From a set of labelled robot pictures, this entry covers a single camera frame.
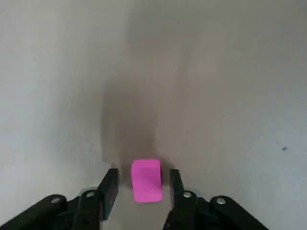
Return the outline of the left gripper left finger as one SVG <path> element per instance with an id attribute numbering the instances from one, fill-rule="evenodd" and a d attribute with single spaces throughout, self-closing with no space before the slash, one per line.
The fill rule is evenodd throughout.
<path id="1" fill-rule="evenodd" d="M 119 188 L 119 170 L 111 168 L 97 188 L 72 200 L 54 194 L 46 196 L 13 217 L 2 230 L 99 230 L 107 220 Z"/>

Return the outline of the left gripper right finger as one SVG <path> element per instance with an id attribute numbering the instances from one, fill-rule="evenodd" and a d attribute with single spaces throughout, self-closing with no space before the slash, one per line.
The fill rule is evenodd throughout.
<path id="1" fill-rule="evenodd" d="M 219 195 L 206 201 L 184 189 L 178 169 L 170 170 L 172 208 L 165 230 L 267 230 L 267 228 L 230 197 Z"/>

